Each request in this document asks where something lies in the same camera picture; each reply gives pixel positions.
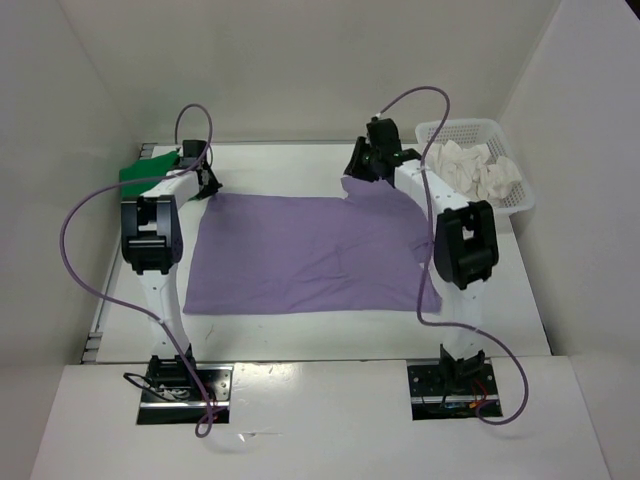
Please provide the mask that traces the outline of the white t-shirt in basket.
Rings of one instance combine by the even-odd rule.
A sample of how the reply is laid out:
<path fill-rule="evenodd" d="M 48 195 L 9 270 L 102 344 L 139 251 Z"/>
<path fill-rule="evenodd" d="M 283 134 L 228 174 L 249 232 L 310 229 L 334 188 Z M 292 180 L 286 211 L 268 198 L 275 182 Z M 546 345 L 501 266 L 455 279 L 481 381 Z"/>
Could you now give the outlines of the white t-shirt in basket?
<path fill-rule="evenodd" d="M 486 144 L 463 148 L 452 140 L 434 143 L 427 153 L 429 168 L 450 187 L 473 201 L 498 205 L 522 181 L 516 164 L 508 157 L 492 159 Z"/>

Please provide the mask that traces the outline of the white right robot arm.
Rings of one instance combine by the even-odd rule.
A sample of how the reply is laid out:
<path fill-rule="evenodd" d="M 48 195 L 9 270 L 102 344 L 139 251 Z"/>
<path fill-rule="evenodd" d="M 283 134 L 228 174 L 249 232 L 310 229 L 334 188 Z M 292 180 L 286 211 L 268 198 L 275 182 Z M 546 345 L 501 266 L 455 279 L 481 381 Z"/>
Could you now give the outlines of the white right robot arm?
<path fill-rule="evenodd" d="M 426 264 L 435 267 L 449 290 L 451 317 L 441 325 L 453 330 L 440 345 L 438 377 L 445 396 L 460 394 L 476 383 L 484 366 L 478 339 L 491 337 L 482 329 L 482 303 L 499 260 L 492 206 L 455 192 L 397 137 L 359 136 L 345 174 L 385 180 L 427 214 L 431 252 Z"/>

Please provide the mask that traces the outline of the white plastic basket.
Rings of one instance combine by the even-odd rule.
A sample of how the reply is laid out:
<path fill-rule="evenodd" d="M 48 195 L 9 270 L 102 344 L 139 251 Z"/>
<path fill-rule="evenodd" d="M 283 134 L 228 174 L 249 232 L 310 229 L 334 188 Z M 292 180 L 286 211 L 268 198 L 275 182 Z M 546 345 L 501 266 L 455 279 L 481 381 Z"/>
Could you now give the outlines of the white plastic basket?
<path fill-rule="evenodd" d="M 488 201 L 501 215 L 534 206 L 531 188 L 496 121 L 423 122 L 415 127 L 415 136 L 422 148 L 434 141 L 427 153 L 427 167 L 456 192 L 472 201 Z"/>

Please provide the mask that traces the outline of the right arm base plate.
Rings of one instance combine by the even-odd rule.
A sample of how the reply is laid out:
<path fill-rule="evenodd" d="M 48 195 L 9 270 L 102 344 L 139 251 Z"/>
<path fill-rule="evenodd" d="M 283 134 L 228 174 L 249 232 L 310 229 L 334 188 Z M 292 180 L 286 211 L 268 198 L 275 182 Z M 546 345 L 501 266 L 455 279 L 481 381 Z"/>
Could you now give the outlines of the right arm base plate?
<path fill-rule="evenodd" d="M 406 364 L 413 421 L 467 419 L 481 407 L 484 417 L 503 416 L 491 362 L 479 373 L 455 387 L 446 387 L 437 360 L 408 361 Z"/>

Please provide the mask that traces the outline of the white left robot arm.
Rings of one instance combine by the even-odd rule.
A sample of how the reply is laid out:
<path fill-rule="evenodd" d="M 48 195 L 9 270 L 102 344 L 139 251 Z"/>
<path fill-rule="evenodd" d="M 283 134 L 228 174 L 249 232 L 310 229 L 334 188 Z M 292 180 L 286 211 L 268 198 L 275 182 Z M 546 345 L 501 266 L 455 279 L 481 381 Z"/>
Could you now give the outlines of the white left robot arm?
<path fill-rule="evenodd" d="M 141 283 L 146 301 L 142 309 L 154 334 L 146 381 L 180 400 L 206 387 L 183 325 L 177 291 L 177 269 L 184 252 L 179 210 L 220 188 L 207 161 L 189 169 L 180 159 L 161 180 L 145 181 L 136 194 L 127 192 L 121 200 L 121 252 Z"/>

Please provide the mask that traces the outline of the green t-shirt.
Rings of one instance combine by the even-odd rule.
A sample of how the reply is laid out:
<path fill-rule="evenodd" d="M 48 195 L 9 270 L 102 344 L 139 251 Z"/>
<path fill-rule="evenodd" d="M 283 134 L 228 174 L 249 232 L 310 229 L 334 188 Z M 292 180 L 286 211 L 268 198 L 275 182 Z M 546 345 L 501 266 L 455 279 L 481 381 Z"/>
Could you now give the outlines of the green t-shirt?
<path fill-rule="evenodd" d="M 119 171 L 119 181 L 127 182 L 152 177 L 164 177 L 173 169 L 178 158 L 178 152 L 173 150 L 160 156 L 140 159 L 131 166 L 122 168 Z M 154 188 L 158 183 L 158 180 L 151 180 L 144 183 L 125 185 L 121 187 L 120 195 L 122 198 L 137 197 Z"/>

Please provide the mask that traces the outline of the purple t-shirt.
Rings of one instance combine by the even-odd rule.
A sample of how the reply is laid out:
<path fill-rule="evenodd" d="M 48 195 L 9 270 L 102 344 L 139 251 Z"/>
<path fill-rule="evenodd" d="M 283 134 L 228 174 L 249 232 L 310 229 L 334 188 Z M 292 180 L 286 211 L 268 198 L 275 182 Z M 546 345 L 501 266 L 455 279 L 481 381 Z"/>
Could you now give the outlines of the purple t-shirt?
<path fill-rule="evenodd" d="M 423 210 L 385 181 L 344 177 L 345 197 L 219 193 L 201 218 L 188 315 L 437 313 L 422 264 Z"/>

